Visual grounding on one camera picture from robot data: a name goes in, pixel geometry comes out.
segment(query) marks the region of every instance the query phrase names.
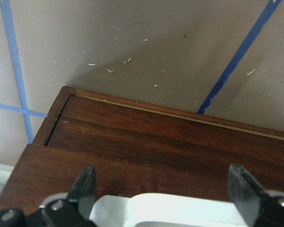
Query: white debris piece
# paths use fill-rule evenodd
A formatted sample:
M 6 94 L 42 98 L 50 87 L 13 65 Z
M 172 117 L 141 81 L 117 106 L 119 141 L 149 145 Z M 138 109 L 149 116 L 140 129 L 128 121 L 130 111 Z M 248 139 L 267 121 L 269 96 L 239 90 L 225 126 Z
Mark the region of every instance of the white debris piece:
M 249 72 L 249 73 L 246 73 L 246 75 L 250 75 L 250 74 L 252 74 L 254 71 L 256 71 L 256 69 L 254 69 L 254 70 L 252 70 L 251 72 Z

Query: blue painter's tape strip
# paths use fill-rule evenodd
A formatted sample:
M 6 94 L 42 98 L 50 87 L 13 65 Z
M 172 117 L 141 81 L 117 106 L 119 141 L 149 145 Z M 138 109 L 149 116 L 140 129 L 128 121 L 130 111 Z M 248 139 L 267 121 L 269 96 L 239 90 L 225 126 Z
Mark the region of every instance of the blue painter's tape strip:
M 18 46 L 17 46 L 17 40 L 16 40 L 16 34 L 15 34 L 15 28 L 14 28 L 14 22 L 13 17 L 10 9 L 10 2 L 9 0 L 0 0 L 0 7 L 1 7 L 1 13 L 3 18 L 3 24 L 5 27 L 5 33 L 9 45 L 9 53 L 11 57 L 11 62 L 13 64 L 13 70 L 16 80 L 16 85 L 18 89 L 18 95 L 20 99 L 21 108 L 24 110 L 28 110 L 27 105 L 27 96 L 25 93 L 25 87 L 24 87 L 24 81 L 22 76 L 22 69 L 20 64 L 20 57 L 18 52 Z M 27 131 L 27 138 L 28 142 L 33 142 L 33 129 L 32 124 L 30 121 L 30 116 L 28 113 L 23 113 L 24 118 L 24 124 Z
M 33 116 L 37 116 L 37 117 L 45 118 L 47 116 L 45 113 L 40 113 L 40 112 L 36 112 L 36 111 L 31 111 L 31 110 L 25 110 L 25 109 L 22 109 L 22 108 L 19 108 L 19 107 L 5 105 L 5 104 L 1 104 L 1 103 L 0 103 L 0 108 L 5 109 L 5 110 L 19 112 L 19 113 L 25 113 L 25 114 L 29 114 L 29 115 L 33 115 Z
M 220 76 L 218 82 L 214 85 L 206 99 L 204 100 L 203 104 L 200 106 L 200 109 L 197 113 L 204 114 L 206 109 L 210 106 L 210 104 L 213 102 L 215 96 L 220 92 L 224 84 L 226 83 L 228 77 L 231 75 L 231 73 L 235 70 L 238 63 L 241 61 L 243 56 L 245 55 L 246 51 L 249 49 L 249 47 L 252 45 L 254 40 L 259 35 L 261 29 L 264 27 L 264 25 L 267 23 L 267 21 L 270 19 L 272 14 L 274 13 L 275 9 L 280 4 L 281 0 L 269 0 L 268 4 L 264 8 L 263 12 L 257 19 L 256 23 L 253 25 L 252 29 L 248 33 L 248 35 L 245 37 L 244 41 L 242 42 L 241 46 L 238 48 L 237 52 L 233 56 L 232 60 L 227 65 L 226 69 Z

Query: gray floor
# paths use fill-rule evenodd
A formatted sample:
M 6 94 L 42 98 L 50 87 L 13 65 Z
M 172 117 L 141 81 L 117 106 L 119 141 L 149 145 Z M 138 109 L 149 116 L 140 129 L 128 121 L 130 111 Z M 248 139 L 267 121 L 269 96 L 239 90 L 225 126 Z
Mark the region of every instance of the gray floor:
M 28 107 L 47 113 L 69 85 L 196 112 L 267 3 L 13 0 Z M 0 103 L 20 107 L 1 11 Z M 284 131 L 284 0 L 205 114 Z M 22 114 L 0 108 L 0 163 L 27 143 Z

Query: wooden cabinet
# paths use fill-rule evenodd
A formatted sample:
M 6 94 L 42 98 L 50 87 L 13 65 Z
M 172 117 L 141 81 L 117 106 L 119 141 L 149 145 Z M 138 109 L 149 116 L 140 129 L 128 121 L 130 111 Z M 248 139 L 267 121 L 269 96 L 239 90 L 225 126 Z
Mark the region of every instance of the wooden cabinet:
M 230 164 L 284 192 L 284 133 L 63 87 L 1 196 L 32 213 L 94 166 L 98 197 L 162 192 L 228 201 Z

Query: blue tape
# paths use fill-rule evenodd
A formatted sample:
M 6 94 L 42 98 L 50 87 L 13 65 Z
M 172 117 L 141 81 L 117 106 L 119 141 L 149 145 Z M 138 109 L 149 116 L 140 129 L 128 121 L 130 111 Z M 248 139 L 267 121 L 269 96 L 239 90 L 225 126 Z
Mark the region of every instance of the blue tape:
M 8 45 L 9 45 L 9 53 L 11 57 L 11 62 L 13 64 L 13 70 L 14 70 L 17 89 L 18 89 L 18 95 L 20 99 L 21 108 L 24 110 L 28 110 L 27 96 L 25 93 L 25 87 L 24 87 L 24 81 L 23 81 L 23 76 L 22 76 L 14 22 L 13 22 L 13 17 L 11 14 L 9 0 L 0 0 L 0 7 L 1 7 L 1 13 L 2 13 L 2 18 L 3 18 L 3 24 L 5 27 L 6 38 L 7 38 Z M 30 121 L 29 114 L 26 112 L 23 112 L 22 114 L 23 114 L 25 128 L 27 131 L 28 142 L 32 143 L 34 136 L 33 136 L 32 123 Z
M 1 103 L 0 103 L 0 108 L 5 109 L 5 110 L 19 112 L 19 113 L 22 113 L 22 114 L 29 114 L 29 115 L 33 115 L 33 116 L 37 116 L 37 117 L 45 118 L 47 116 L 45 113 L 40 113 L 40 112 L 36 112 L 36 111 L 31 111 L 31 110 L 25 110 L 25 109 L 22 109 L 22 108 L 19 108 L 19 107 L 5 105 L 5 104 L 1 104 Z
M 280 4 L 281 0 L 269 0 L 268 4 L 266 5 L 265 9 L 257 19 L 256 23 L 253 25 L 252 29 L 248 33 L 248 35 L 245 37 L 244 41 L 242 42 L 241 46 L 238 48 L 237 52 L 233 56 L 232 60 L 227 65 L 226 69 L 220 76 L 217 83 L 214 85 L 206 99 L 204 100 L 203 104 L 200 106 L 200 109 L 197 113 L 204 114 L 206 109 L 210 106 L 210 104 L 213 102 L 215 96 L 220 92 L 224 84 L 226 83 L 228 77 L 231 75 L 231 73 L 235 70 L 238 63 L 241 61 L 243 56 L 245 55 L 246 51 L 249 49 L 249 47 L 252 45 L 254 40 L 257 38 L 259 33 L 261 32 L 261 29 L 265 26 L 267 21 L 270 19 L 272 14 L 274 13 L 275 9 Z

